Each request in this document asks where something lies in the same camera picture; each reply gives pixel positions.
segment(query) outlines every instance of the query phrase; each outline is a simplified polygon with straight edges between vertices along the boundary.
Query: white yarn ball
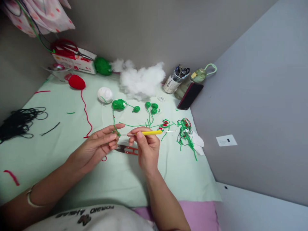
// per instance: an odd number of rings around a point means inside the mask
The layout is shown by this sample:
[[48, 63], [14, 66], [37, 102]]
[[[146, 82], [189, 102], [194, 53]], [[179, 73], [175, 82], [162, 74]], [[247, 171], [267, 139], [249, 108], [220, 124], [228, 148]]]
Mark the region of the white yarn ball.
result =
[[109, 88], [102, 87], [98, 90], [97, 96], [100, 101], [104, 103], [111, 103], [113, 98], [113, 93]]

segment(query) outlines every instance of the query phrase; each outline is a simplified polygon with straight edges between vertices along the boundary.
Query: small green crochet ball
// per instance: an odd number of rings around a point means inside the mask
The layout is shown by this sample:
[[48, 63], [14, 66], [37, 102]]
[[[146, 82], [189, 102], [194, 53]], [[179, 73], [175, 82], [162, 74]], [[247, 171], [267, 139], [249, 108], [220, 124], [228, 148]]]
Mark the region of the small green crochet ball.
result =
[[156, 103], [152, 103], [152, 108], [157, 109], [157, 108], [158, 108], [158, 105], [157, 105]]
[[151, 106], [151, 103], [150, 102], [146, 102], [145, 106], [146, 106], [146, 108], [149, 108]]
[[139, 111], [140, 111], [140, 107], [139, 107], [139, 106], [134, 107], [133, 112], [137, 113], [137, 112], [139, 112]]
[[114, 110], [124, 110], [126, 107], [126, 102], [123, 99], [117, 99], [112, 102], [112, 107]]
[[94, 61], [94, 64], [95, 64], [95, 69], [98, 73], [100, 73], [102, 75], [111, 75], [112, 74], [111, 65], [104, 58], [97, 57]]
[[151, 113], [154, 115], [157, 113], [157, 110], [155, 108], [152, 108]]

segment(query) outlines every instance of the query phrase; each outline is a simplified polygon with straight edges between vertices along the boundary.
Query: light switch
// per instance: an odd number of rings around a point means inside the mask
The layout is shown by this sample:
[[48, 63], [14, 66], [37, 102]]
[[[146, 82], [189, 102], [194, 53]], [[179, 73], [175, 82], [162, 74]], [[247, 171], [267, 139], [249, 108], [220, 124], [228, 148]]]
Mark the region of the light switch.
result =
[[216, 137], [216, 139], [220, 147], [237, 145], [233, 135], [220, 136]]

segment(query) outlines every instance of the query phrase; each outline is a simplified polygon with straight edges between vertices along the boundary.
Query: black smartphone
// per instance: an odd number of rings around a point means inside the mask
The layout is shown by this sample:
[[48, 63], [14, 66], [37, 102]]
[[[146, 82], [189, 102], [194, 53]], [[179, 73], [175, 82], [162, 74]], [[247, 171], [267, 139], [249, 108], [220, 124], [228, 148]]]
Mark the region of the black smartphone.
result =
[[202, 84], [191, 83], [177, 108], [180, 110], [187, 110], [196, 99], [202, 88]]

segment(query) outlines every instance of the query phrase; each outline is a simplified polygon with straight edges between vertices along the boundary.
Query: crochet hook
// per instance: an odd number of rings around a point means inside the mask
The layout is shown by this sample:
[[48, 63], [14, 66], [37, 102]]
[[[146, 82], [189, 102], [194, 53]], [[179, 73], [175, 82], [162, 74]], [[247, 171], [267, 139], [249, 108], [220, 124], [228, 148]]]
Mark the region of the crochet hook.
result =
[[163, 132], [161, 130], [150, 131], [150, 132], [142, 132], [142, 134], [144, 134], [144, 135], [159, 135], [159, 134], [162, 134], [162, 133], [165, 133], [165, 132]]

